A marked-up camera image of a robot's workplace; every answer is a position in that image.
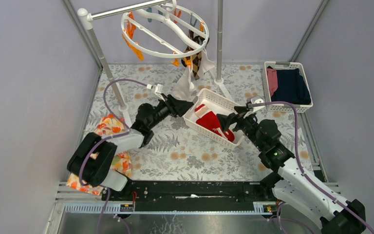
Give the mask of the red snowflake sock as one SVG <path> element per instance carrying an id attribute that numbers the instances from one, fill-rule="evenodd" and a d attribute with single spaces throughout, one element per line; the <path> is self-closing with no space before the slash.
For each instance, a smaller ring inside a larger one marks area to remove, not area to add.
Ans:
<path id="1" fill-rule="evenodd" d="M 230 142 L 235 140 L 235 136 L 231 130 L 222 131 L 220 121 L 216 114 L 211 111 L 205 104 L 201 104 L 194 109 L 194 113 L 198 118 L 196 124 L 204 127 L 205 129 L 221 136 Z"/>

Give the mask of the white round clip hanger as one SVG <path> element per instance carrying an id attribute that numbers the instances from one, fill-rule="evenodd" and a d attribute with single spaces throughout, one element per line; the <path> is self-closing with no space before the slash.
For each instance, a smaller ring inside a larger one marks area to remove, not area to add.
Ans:
<path id="1" fill-rule="evenodd" d="M 175 0 L 124 13 L 122 38 L 135 56 L 163 59 L 190 57 L 203 51 L 210 33 L 204 19 Z"/>

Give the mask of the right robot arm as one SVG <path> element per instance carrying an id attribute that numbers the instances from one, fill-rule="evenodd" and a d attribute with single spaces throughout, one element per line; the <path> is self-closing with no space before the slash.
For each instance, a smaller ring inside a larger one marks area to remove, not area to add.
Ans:
<path id="1" fill-rule="evenodd" d="M 300 159 L 281 142 L 281 133 L 274 120 L 258 121 L 255 114 L 217 115 L 223 130 L 234 125 L 259 150 L 259 158 L 273 172 L 260 187 L 264 200 L 277 198 L 292 206 L 315 223 L 322 234 L 361 234 L 365 225 L 364 205 L 348 201 L 327 187 L 305 169 Z"/>

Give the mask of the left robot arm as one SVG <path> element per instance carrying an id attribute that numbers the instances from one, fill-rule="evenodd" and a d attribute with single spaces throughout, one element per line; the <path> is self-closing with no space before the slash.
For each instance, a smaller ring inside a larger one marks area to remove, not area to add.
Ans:
<path id="1" fill-rule="evenodd" d="M 149 103 L 138 107 L 135 122 L 129 130 L 102 138 L 96 133 L 87 134 L 67 164 L 67 170 L 78 176 L 79 181 L 91 186 L 103 186 L 113 190 L 119 200 L 131 196 L 130 179 L 111 169 L 117 153 L 142 148 L 153 138 L 153 128 L 166 117 L 182 117 L 192 106 L 191 101 L 178 100 L 172 95 L 162 95 L 157 106 Z"/>

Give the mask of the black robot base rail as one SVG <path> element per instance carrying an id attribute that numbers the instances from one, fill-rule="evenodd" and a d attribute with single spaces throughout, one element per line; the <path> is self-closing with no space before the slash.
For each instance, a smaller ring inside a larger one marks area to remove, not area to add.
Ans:
<path id="1" fill-rule="evenodd" d="M 103 201 L 128 201 L 137 212 L 272 212 L 279 205 L 270 184 L 259 182 L 137 180 Z"/>

